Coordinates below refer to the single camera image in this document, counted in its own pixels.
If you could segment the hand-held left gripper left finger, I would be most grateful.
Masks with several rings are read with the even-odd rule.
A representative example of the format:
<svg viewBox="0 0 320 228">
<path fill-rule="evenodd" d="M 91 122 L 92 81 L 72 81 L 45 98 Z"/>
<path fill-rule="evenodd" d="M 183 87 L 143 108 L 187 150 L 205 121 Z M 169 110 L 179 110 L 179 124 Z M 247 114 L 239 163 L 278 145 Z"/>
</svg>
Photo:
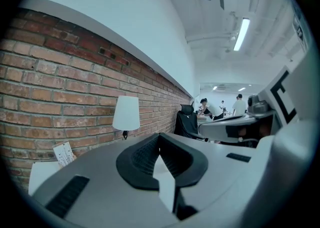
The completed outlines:
<svg viewBox="0 0 320 228">
<path fill-rule="evenodd" d="M 168 228 L 178 224 L 157 191 L 133 188 L 117 171 L 118 155 L 146 138 L 100 146 L 57 171 L 32 195 L 41 216 L 56 228 Z M 76 176 L 87 178 L 88 183 L 60 218 L 47 205 Z"/>
</svg>

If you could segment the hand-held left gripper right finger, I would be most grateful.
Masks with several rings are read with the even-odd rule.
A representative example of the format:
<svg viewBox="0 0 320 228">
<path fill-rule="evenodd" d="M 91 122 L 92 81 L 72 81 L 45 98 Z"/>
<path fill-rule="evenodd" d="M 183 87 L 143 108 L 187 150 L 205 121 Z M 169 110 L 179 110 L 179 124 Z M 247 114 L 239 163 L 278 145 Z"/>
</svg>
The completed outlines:
<svg viewBox="0 0 320 228">
<path fill-rule="evenodd" d="M 245 219 L 267 167 L 273 136 L 257 148 L 161 133 L 162 159 L 178 190 L 169 228 L 253 228 Z"/>
</svg>

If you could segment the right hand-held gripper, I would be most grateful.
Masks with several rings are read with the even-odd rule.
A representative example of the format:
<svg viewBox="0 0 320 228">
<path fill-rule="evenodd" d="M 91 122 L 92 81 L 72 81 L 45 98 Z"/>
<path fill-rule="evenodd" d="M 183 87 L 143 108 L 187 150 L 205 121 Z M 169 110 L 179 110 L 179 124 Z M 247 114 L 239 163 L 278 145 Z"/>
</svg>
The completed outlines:
<svg viewBox="0 0 320 228">
<path fill-rule="evenodd" d="M 291 102 L 288 121 L 272 139 L 261 181 L 241 219 L 243 228 L 316 228 L 320 194 L 320 55 L 309 51 L 276 87 Z"/>
</svg>

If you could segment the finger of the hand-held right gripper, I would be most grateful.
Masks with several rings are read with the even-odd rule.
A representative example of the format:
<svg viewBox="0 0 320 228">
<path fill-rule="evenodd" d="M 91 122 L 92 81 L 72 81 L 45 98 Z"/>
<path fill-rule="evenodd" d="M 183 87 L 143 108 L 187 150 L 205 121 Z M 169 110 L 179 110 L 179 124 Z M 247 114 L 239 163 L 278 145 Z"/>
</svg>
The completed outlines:
<svg viewBox="0 0 320 228">
<path fill-rule="evenodd" d="M 221 145 L 257 145 L 277 131 L 274 114 L 246 114 L 202 123 L 198 127 L 202 136 Z"/>
</svg>

